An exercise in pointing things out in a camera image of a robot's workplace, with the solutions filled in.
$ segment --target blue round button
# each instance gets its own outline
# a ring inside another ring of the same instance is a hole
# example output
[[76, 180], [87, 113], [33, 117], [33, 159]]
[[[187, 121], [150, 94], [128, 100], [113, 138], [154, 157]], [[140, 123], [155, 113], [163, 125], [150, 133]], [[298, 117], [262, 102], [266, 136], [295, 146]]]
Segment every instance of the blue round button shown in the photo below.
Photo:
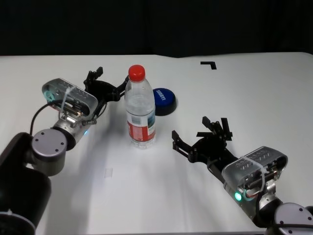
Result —
[[172, 113], [176, 107], [176, 97], [174, 93], [166, 88], [153, 89], [156, 103], [156, 116], [165, 116]]

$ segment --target table surface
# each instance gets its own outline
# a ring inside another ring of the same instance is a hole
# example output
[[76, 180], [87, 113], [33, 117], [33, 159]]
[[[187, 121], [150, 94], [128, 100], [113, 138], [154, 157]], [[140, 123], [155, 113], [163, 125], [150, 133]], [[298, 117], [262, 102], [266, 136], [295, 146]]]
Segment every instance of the table surface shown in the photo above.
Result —
[[[215, 61], [217, 70], [200, 61]], [[88, 71], [103, 66], [101, 79], [119, 85], [133, 64], [145, 67], [153, 88], [175, 93], [177, 109], [156, 118], [156, 143], [140, 150], [130, 144], [124, 99], [111, 103], [67, 152], [63, 171], [51, 177], [52, 196], [38, 235], [261, 230], [204, 164], [191, 164], [172, 149], [171, 131], [194, 144], [196, 133], [206, 131], [203, 116], [228, 118], [234, 135], [228, 149], [237, 157], [263, 145], [286, 154], [277, 195], [313, 204], [313, 56], [306, 53], [0, 57], [0, 149], [16, 133], [29, 131], [45, 104], [46, 81], [61, 77], [83, 87]], [[56, 120], [54, 110], [44, 110], [34, 132]]]

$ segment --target plastic water bottle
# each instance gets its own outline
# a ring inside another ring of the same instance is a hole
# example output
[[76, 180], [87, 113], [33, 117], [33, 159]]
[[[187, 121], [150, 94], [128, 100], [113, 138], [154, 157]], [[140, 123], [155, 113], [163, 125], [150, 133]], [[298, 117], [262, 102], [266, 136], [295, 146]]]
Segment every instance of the plastic water bottle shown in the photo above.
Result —
[[128, 130], [133, 144], [148, 148], [155, 140], [155, 98], [146, 80], [145, 69], [133, 65], [128, 70], [129, 81], [125, 88], [125, 105]]

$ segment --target black wall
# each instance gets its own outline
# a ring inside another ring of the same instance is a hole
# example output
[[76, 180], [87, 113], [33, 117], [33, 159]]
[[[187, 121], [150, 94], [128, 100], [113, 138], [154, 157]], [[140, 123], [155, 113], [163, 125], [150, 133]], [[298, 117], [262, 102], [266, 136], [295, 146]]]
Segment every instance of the black wall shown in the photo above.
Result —
[[0, 0], [0, 55], [313, 53], [313, 0]]

